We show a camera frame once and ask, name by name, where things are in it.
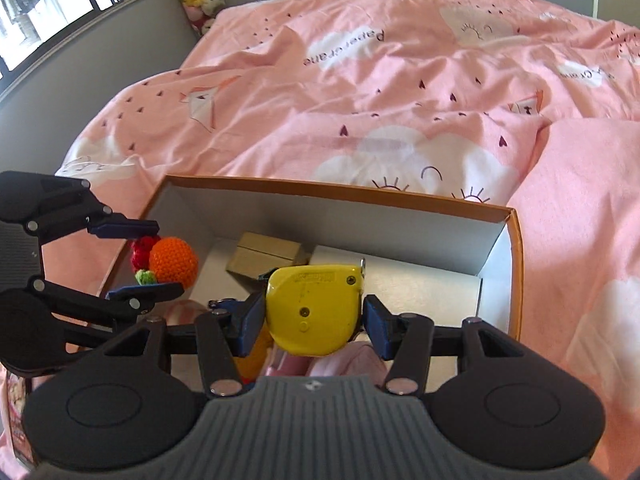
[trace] orange crocheted ball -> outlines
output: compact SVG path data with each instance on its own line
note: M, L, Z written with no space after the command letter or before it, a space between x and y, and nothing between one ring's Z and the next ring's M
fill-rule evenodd
M198 257L180 238L162 238L151 249L149 270L158 283L179 282L187 289L198 277Z

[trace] bed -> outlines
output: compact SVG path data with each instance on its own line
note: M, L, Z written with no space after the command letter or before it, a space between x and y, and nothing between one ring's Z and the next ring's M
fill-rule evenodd
M638 66L640 30L543 0L252 2L114 97L58 174L131 217L167 173L516 208L522 341L598 392L593 461L623 479L640 463ZM119 249L64 238L47 277L96 293Z

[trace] eyelash print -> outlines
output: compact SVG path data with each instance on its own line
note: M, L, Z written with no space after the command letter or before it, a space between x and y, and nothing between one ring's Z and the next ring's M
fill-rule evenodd
M427 166L426 168L423 168L422 173L420 174L420 178L424 178L424 172L427 170L435 170L438 172L438 176L440 177L440 181L442 181L442 174L440 173L440 170L438 168L436 168L435 166Z
M472 30L476 33L476 35L478 36L478 40L482 40L482 36L480 36L480 33L478 32L478 30L473 26L473 25L469 25L468 23L465 23L462 27L461 27L462 32L466 32L467 30Z
M386 181L386 177L383 177L383 178L384 178L384 183L385 183L384 186L379 186L378 183L373 179L371 179L371 181L373 182L373 185L376 186L378 189L395 189L395 190L398 190L398 191L406 191L407 189L409 189L409 184L404 186L404 188L402 188L402 189L400 189L398 187L398 177L396 177L396 181L393 184L389 184Z
M470 198L472 198L476 202L479 202L479 203L483 204L483 203L489 202L489 200L491 200L491 198L485 198L484 200L482 200L482 198L480 198L480 195L482 195L483 191L484 191L484 187L480 191L478 191L478 193L474 193L474 188L472 186L471 190L469 190L469 194L466 194L463 189L460 189L460 196L456 196L453 193L451 193L451 196L453 198L457 198L459 200L469 200Z

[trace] pink cloth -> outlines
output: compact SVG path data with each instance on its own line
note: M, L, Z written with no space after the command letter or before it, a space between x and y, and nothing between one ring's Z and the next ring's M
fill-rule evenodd
M58 174L132 217L166 173L516 207L522 340L600 394L594 463L622 479L640 463L638 66L640 30L541 0L258 2L114 97ZM47 277L95 293L119 247L59 240Z

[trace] crocheted toy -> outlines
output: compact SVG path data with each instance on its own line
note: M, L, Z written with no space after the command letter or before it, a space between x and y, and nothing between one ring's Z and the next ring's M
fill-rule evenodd
M186 290L198 277L198 257L180 238L145 236L131 249L131 266L140 285L178 282Z

